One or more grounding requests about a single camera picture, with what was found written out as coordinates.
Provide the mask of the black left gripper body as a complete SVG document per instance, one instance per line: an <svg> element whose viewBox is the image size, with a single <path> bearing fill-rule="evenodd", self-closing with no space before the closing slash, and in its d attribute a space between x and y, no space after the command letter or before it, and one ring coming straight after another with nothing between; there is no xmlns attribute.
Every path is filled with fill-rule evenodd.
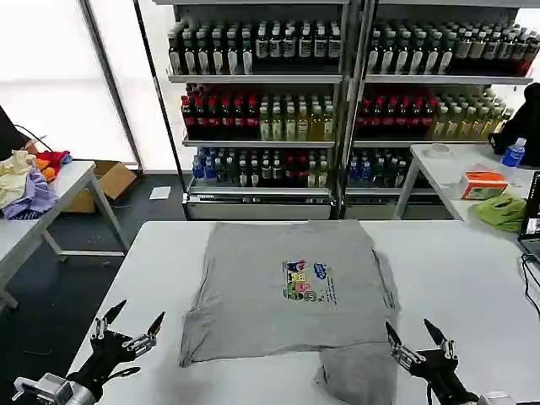
<svg viewBox="0 0 540 405"><path fill-rule="evenodd" d="M129 340L129 336L112 331L105 331L102 339L91 338L92 354L79 371L70 373L67 379L91 392L102 392L103 385L119 364L135 360L135 352L122 346Z"/></svg>

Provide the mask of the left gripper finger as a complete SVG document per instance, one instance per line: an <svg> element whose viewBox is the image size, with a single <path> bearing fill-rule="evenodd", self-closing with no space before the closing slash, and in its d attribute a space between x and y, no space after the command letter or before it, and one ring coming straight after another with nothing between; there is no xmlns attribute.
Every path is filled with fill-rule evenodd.
<svg viewBox="0 0 540 405"><path fill-rule="evenodd" d="M148 330L139 337L132 338L123 344L123 348L134 353L147 353L157 344L157 334L165 318L165 312L161 312L152 322Z"/></svg>
<svg viewBox="0 0 540 405"><path fill-rule="evenodd" d="M94 332L91 335L91 340L105 338L109 325L117 318L126 303L127 301L123 300L117 305L113 305L101 318L94 320Z"/></svg>

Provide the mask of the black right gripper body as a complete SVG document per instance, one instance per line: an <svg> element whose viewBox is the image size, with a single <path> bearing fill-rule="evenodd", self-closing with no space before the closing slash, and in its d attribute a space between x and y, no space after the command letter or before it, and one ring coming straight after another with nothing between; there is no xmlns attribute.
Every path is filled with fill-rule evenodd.
<svg viewBox="0 0 540 405"><path fill-rule="evenodd" d="M442 405L458 405L478 401L478 396L468 391L456 376L455 370L458 360L447 359L439 348L420 350L417 353L424 357L424 362L414 366L409 373L427 381L429 403L432 393Z"/></svg>

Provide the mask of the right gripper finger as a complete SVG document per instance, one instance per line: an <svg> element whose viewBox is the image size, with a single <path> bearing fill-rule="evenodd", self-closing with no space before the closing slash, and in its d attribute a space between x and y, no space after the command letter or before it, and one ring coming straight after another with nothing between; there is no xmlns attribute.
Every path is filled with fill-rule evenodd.
<svg viewBox="0 0 540 405"><path fill-rule="evenodd" d="M424 362L424 357L422 355L409 349L402 343L396 330L389 321L385 322L385 327L388 342L391 346L391 356L402 368L410 372L414 366L421 365Z"/></svg>
<svg viewBox="0 0 540 405"><path fill-rule="evenodd" d="M447 359L457 360L455 341L447 338L437 326L426 318L424 318L424 325L435 345L443 352L444 356Z"/></svg>

